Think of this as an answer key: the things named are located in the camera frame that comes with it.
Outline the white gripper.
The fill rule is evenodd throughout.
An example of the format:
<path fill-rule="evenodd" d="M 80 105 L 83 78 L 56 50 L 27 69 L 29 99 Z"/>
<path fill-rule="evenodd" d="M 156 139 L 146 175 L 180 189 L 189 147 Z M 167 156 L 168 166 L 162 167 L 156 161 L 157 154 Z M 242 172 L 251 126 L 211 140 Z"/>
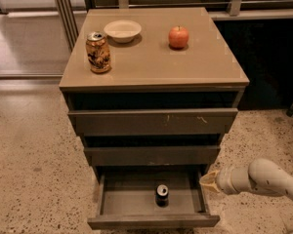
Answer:
<path fill-rule="evenodd" d="M 213 171 L 203 175 L 200 182 L 200 185 L 206 190 L 214 193 L 220 193 L 221 191 L 227 195 L 248 192 L 250 189 L 247 169 L 233 166 L 223 168 L 219 172 Z"/>

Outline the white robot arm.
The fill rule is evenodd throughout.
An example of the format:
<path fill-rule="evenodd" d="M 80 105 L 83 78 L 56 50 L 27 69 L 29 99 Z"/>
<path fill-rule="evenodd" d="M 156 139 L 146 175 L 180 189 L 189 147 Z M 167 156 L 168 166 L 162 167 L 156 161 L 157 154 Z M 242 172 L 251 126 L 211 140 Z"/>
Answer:
<path fill-rule="evenodd" d="M 285 196 L 293 202 L 293 176 L 271 160 L 258 158 L 247 167 L 229 166 L 199 179 L 207 190 L 235 195 L 247 192 L 255 195 Z"/>

